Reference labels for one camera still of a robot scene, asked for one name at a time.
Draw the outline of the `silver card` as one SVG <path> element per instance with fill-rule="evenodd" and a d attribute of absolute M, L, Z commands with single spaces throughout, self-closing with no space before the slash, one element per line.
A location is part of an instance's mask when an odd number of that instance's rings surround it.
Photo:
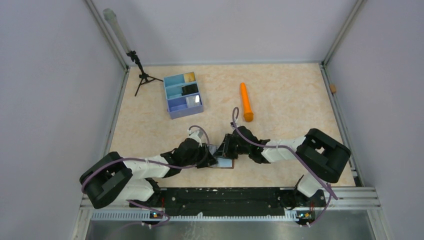
<path fill-rule="evenodd" d="M 195 108 L 202 105 L 200 95 L 198 94 L 187 96 L 185 100 L 188 108 Z"/>

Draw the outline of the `brown leather card holder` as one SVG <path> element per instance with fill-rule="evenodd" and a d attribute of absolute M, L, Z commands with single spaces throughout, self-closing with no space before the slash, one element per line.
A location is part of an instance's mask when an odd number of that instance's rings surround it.
<path fill-rule="evenodd" d="M 208 161 L 208 167 L 214 169 L 233 169 L 234 159 L 226 156 L 226 148 L 224 146 L 209 145 L 209 152 L 213 160 Z"/>

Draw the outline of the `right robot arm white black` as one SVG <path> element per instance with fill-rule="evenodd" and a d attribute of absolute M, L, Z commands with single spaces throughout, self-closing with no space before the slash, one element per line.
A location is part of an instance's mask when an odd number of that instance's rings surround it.
<path fill-rule="evenodd" d="M 338 199 L 331 184 L 339 181 L 352 152 L 317 128 L 311 128 L 301 137 L 270 140 L 258 139 L 245 126 L 239 126 L 233 133 L 225 135 L 213 155 L 232 160 L 239 155 L 247 155 L 257 164 L 297 160 L 307 174 L 297 183 L 293 200 L 299 206 L 307 206 L 320 188 L 324 188 L 335 200 Z"/>

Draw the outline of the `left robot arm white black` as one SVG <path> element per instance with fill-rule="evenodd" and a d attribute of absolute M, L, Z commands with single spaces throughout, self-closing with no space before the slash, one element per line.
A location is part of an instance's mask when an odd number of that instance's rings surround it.
<path fill-rule="evenodd" d="M 79 181 L 81 191 L 95 209 L 125 200 L 154 207 L 161 198 L 154 178 L 169 178 L 184 169 L 215 164 L 217 160 L 208 144 L 186 138 L 177 148 L 153 157 L 122 157 L 116 151 L 110 152 L 84 172 Z"/>

